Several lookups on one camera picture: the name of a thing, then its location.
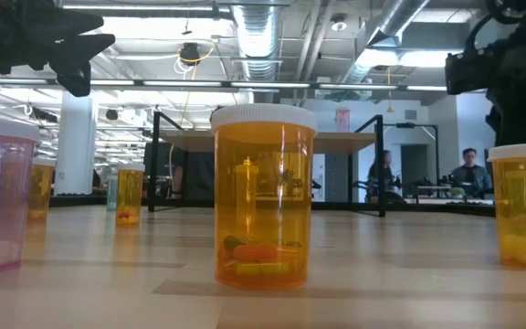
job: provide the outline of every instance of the silver duct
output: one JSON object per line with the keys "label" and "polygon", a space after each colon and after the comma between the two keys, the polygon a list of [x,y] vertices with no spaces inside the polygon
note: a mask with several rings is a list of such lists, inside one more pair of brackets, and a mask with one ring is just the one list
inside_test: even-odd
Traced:
{"label": "silver duct", "polygon": [[[237,41],[241,57],[275,58],[279,7],[234,5],[231,10],[237,21]],[[242,65],[247,80],[272,81],[276,79],[277,63],[244,61]]]}
{"label": "silver duct", "polygon": [[[380,23],[374,31],[367,31],[370,37],[366,39],[366,44],[362,45],[363,49],[402,33],[428,2],[429,0],[387,0],[383,6]],[[372,67],[359,66],[353,63],[340,82],[346,84],[361,83],[371,69]]]}

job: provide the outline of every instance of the doorway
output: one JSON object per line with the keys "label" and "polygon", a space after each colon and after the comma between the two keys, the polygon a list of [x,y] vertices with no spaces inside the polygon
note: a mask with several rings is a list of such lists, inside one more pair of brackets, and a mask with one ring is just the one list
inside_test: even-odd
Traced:
{"label": "doorway", "polygon": [[[428,177],[429,162],[427,144],[413,144],[401,145],[401,175],[403,178],[403,185],[412,184],[417,181],[422,181]],[[411,194],[410,188],[403,189],[403,196]]]}

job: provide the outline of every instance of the woman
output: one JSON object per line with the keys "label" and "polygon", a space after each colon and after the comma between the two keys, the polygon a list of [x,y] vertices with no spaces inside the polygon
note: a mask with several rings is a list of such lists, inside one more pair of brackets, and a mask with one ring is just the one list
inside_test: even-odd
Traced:
{"label": "woman", "polygon": [[[391,151],[383,151],[383,165],[379,167],[379,170],[384,171],[384,190],[387,192],[395,191],[395,178],[393,177],[393,172],[391,171]],[[377,159],[374,158],[373,165],[369,169],[369,182],[368,182],[368,195],[377,196],[379,194],[379,178],[377,174]]]}

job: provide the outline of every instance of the white bottle cap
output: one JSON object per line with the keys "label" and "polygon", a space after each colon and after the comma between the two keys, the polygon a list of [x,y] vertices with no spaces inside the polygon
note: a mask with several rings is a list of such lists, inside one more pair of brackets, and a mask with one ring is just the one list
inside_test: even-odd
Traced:
{"label": "white bottle cap", "polygon": [[40,131],[34,124],[0,119],[0,136],[37,142],[40,139]]}
{"label": "white bottle cap", "polygon": [[117,170],[145,171],[145,164],[119,164]]}
{"label": "white bottle cap", "polygon": [[212,132],[224,125],[243,122],[290,123],[318,131],[312,111],[282,104],[241,104],[228,106],[212,114]]}
{"label": "white bottle cap", "polygon": [[526,157],[526,144],[493,147],[489,151],[489,161]]}
{"label": "white bottle cap", "polygon": [[44,165],[44,166],[55,167],[56,166],[56,160],[34,158],[32,160],[32,165]]}

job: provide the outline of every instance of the wooden table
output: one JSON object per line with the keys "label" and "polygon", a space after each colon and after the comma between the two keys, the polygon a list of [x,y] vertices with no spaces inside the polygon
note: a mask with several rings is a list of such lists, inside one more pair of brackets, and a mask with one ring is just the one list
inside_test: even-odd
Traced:
{"label": "wooden table", "polygon": [[[215,137],[209,131],[161,131],[168,143],[189,152],[213,152]],[[314,139],[315,154],[352,154],[376,141],[374,133],[318,133]]]}
{"label": "wooden table", "polygon": [[212,209],[115,228],[104,207],[54,208],[0,273],[0,328],[526,329],[526,271],[498,264],[494,223],[315,212],[307,286],[252,292],[213,279]]}

